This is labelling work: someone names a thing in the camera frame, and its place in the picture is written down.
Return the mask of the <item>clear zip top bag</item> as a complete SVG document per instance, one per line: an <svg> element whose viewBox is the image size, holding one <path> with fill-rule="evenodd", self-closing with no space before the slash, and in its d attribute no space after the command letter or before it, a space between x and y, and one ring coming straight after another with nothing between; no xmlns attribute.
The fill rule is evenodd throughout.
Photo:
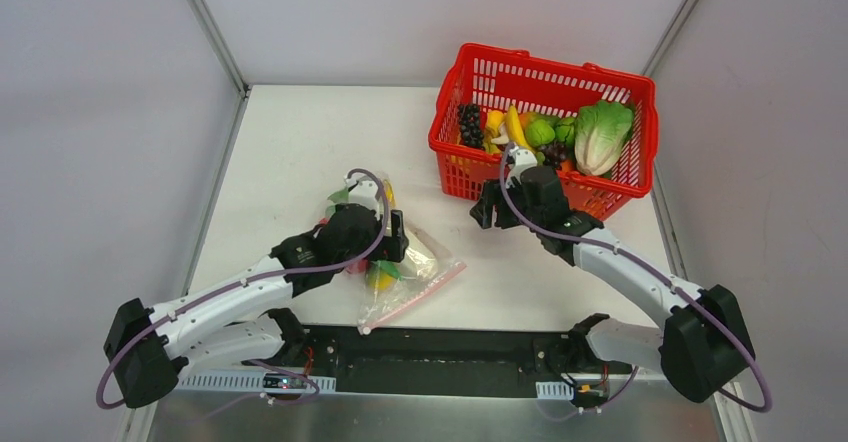
<svg viewBox="0 0 848 442"><path fill-rule="evenodd" d="M377 172L375 177L384 187L389 207L401 210L403 207L397 202L389 176ZM359 182L364 183L366 189L354 188ZM376 208L382 215L384 205L373 186L374 179L361 172L348 175L344 188L327 196L320 223L329 221L337 211L336 206L351 202L365 202L367 207ZM402 212L408 247L401 262L362 260L341 272L359 286L357 329L364 336L424 301L466 267L407 212Z"/></svg>

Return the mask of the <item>white green napa cabbage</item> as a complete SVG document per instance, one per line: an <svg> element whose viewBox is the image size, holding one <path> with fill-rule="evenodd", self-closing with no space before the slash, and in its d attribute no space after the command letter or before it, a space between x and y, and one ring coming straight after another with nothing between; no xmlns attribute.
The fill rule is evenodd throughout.
<svg viewBox="0 0 848 442"><path fill-rule="evenodd" d="M438 272L438 261L432 249L421 239L414 228L406 230L409 247L404 260L397 263L403 279L427 281Z"/></svg>

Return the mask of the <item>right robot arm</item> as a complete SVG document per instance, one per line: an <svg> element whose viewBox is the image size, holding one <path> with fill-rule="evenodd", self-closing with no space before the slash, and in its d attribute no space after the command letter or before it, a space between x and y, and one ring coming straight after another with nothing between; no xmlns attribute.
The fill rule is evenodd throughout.
<svg viewBox="0 0 848 442"><path fill-rule="evenodd" d="M576 369L590 372L605 361L639 366L662 374L697 403L725 394L726 385L750 370L762 404L732 401L752 411L771 409L771 390L735 295L721 285L704 289L642 259L600 220L571 208L551 168L486 181L469 214L483 229L528 228L547 252L607 283L653 321L647 327L604 314L585 320L567 346Z"/></svg>

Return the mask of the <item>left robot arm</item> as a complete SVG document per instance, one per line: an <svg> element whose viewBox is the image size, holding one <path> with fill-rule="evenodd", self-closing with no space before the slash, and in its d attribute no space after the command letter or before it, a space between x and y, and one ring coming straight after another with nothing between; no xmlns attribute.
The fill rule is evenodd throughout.
<svg viewBox="0 0 848 442"><path fill-rule="evenodd" d="M103 346L109 365L96 391L98 406L116 406L104 399L110 379L120 404L140 408L211 362L297 364L305 340L287 312L290 301L361 260L400 262L408 246L401 210L379 216L363 205L339 204L327 222L286 238L239 277L153 307L138 298L121 304Z"/></svg>

